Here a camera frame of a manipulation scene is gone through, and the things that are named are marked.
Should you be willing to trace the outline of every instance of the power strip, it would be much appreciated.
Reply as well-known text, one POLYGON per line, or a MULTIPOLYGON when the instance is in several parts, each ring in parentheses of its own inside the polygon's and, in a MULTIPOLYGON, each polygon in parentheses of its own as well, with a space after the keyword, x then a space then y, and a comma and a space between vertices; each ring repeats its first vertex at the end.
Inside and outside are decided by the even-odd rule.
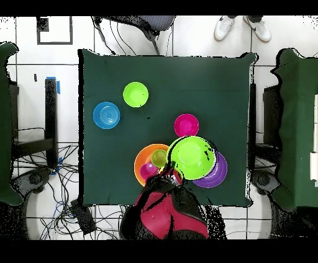
POLYGON ((77 199, 71 202, 72 214, 77 218, 79 227, 84 234, 89 234, 96 230, 96 224, 88 207, 79 205, 77 199))

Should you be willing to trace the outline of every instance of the person's foot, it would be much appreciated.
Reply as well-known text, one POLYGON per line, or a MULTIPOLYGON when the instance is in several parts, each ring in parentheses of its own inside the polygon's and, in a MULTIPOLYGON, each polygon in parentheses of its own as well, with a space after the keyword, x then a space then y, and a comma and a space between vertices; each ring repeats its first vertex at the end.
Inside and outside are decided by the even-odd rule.
POLYGON ((214 30, 215 40, 223 40, 230 31, 230 28, 233 25, 233 23, 234 19, 229 18, 228 16, 222 16, 220 20, 217 21, 216 29, 214 30))
POLYGON ((243 16, 243 20, 253 29, 259 40, 263 42, 269 42, 271 40, 271 33, 265 25, 264 21, 253 23, 249 21, 247 16, 243 16))

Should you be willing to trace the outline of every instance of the table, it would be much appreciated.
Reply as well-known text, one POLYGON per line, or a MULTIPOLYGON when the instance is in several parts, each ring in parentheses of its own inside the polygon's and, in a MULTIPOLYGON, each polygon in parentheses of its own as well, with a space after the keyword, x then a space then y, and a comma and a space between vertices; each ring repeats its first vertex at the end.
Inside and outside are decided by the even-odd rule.
POLYGON ((212 140, 227 160, 227 177, 217 187, 203 189, 188 181, 202 205, 247 207, 247 121, 250 65, 255 54, 241 58, 164 56, 99 56, 79 50, 83 81, 84 197, 86 205, 132 205, 142 186, 134 175, 134 161, 153 143, 170 145, 177 136, 173 124, 183 113, 199 120, 199 133, 212 140), (125 86, 138 81, 149 91, 147 103, 131 108, 123 100, 125 86), (120 110, 120 122, 103 130, 93 121, 100 102, 120 110))

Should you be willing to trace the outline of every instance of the dark green tablecloth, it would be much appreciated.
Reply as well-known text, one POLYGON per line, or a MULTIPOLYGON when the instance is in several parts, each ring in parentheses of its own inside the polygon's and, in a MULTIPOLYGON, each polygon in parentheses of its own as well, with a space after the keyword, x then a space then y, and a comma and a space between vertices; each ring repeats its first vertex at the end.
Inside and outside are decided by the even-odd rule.
POLYGON ((300 58, 288 48, 278 54, 280 94, 284 104, 279 135, 283 154, 273 198, 285 210, 318 207, 318 187, 310 180, 314 148, 314 99, 318 94, 318 59, 300 58))
POLYGON ((85 204, 133 204, 142 190, 134 175, 136 155, 152 143, 170 145, 177 139, 173 124, 183 113, 198 118, 198 136, 212 140, 228 164, 227 177, 217 187, 203 189, 192 182, 187 187, 201 204, 250 204, 245 188, 249 69, 254 54, 200 58, 82 52, 85 204), (122 92, 132 81, 148 88, 149 99, 142 108, 131 108, 123 100, 122 92), (110 130, 93 121, 95 106, 104 101, 120 110, 120 122, 110 130))

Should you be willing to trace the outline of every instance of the plate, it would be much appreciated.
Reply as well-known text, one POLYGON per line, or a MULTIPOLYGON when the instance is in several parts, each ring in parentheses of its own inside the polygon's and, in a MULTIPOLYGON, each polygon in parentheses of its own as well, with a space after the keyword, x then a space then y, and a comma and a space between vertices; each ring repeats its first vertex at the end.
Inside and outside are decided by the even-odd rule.
POLYGON ((203 178, 216 164, 214 149, 207 140, 198 136, 175 140, 168 149, 166 161, 175 161, 175 169, 187 180, 203 178))
POLYGON ((218 155, 218 161, 213 170, 205 177, 199 180, 193 180, 193 183, 197 186, 204 188, 212 188, 223 182, 227 175, 227 162, 223 155, 218 155))
POLYGON ((138 182, 142 185, 145 186, 146 182, 145 180, 142 178, 141 174, 140 174, 140 169, 141 167, 146 164, 151 162, 152 159, 152 153, 157 150, 157 149, 162 149, 167 151, 169 148, 168 145, 163 145, 163 144, 153 144, 153 145, 148 145, 147 147, 144 147, 144 149, 142 149, 139 154, 137 155, 136 159, 135 159, 135 163, 134 163, 134 172, 135 172, 135 176, 138 180, 138 182))
POLYGON ((140 82, 129 83, 124 89, 124 101, 133 108, 138 108, 148 100, 148 89, 140 82))
POLYGON ((119 109, 111 102, 101 102, 93 111, 93 120, 99 128, 112 129, 119 123, 119 109))

